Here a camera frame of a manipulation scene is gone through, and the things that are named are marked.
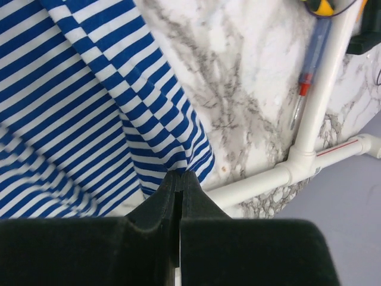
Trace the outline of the blue white striped garment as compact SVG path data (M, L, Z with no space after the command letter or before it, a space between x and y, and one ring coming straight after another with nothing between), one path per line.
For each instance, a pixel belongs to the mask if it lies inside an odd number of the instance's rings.
M133 1L1 2L1 217L122 216L214 166Z

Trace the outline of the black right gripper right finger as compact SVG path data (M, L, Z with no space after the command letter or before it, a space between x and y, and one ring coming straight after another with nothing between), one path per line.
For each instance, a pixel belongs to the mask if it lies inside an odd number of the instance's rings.
M233 219L182 175L183 285L339 285L326 240L299 219Z

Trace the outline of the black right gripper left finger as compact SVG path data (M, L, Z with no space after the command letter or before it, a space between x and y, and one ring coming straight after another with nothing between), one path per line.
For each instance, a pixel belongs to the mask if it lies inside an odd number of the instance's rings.
M1 284L173 285L179 181L125 216L1 220Z

